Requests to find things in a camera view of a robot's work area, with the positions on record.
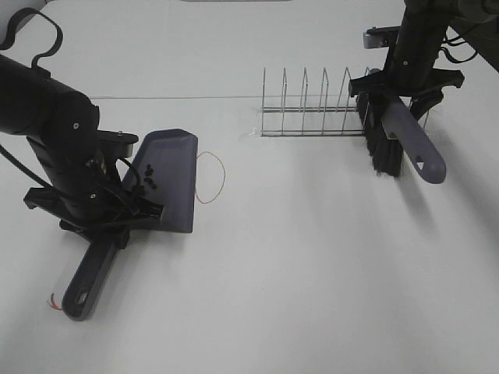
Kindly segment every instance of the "brush handle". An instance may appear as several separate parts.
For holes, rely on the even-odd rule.
[[[400,97],[390,96],[388,100],[381,117],[388,138],[398,139],[421,178],[433,184],[442,183],[447,174],[444,158]]]

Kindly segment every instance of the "white table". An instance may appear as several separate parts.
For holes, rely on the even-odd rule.
[[[92,319],[75,323],[44,301],[60,300],[87,243],[27,210],[33,183],[0,162],[0,372],[497,372],[499,77],[484,60],[431,119],[447,181],[410,168],[395,181],[361,138],[248,134],[264,65],[274,92],[283,65],[298,81],[326,65],[333,82],[345,65],[380,65],[362,30],[398,23],[402,2],[122,3],[51,2],[65,44],[43,65],[92,97],[162,97],[94,100],[101,128],[193,132],[224,160],[226,186],[196,205],[191,235],[134,233]],[[28,62],[38,27],[9,55]],[[41,173],[24,139],[1,141]],[[198,168],[210,196],[218,166]]]

